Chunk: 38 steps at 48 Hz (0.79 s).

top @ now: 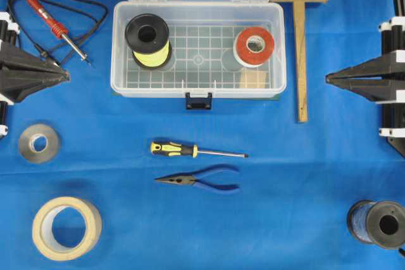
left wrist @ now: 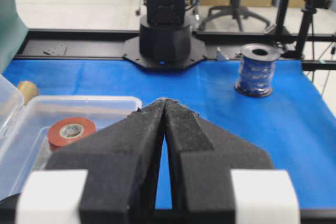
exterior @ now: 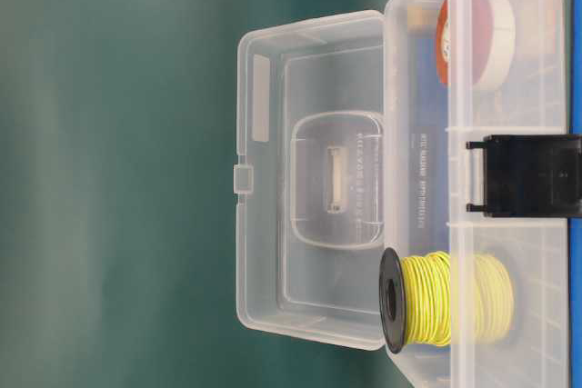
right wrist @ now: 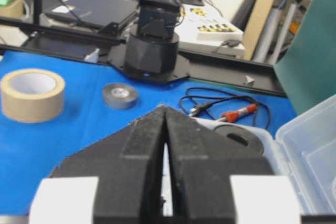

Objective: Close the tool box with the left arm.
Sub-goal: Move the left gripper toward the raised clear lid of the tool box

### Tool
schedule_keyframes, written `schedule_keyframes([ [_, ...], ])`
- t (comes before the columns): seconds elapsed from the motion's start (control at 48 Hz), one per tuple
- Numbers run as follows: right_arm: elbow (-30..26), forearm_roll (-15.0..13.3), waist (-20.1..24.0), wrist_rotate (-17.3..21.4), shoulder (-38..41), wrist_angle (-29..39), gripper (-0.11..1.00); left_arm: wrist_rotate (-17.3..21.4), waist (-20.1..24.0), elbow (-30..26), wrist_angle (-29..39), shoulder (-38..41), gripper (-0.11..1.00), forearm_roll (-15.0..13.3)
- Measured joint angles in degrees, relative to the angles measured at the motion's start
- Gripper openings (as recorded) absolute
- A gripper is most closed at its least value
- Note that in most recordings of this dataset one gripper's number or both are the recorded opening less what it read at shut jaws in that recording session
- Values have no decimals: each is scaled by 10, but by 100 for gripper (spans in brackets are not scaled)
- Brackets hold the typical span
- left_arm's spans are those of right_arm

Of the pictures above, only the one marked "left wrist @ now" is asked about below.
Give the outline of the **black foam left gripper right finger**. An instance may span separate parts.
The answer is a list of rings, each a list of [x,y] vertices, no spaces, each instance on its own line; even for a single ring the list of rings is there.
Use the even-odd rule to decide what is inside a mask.
[[[173,206],[188,223],[299,223],[289,174],[262,148],[176,101],[164,108]]]

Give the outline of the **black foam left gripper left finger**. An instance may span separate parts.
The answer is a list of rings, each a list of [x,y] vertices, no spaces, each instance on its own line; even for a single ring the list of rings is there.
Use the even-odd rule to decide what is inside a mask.
[[[166,101],[55,151],[30,174],[17,223],[138,223],[153,212]]]

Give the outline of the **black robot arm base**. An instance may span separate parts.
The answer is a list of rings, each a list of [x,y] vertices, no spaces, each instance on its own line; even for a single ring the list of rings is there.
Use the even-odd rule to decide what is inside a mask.
[[[123,58],[144,69],[180,71],[207,59],[204,42],[192,35],[186,0],[144,0],[139,35],[126,40]]]

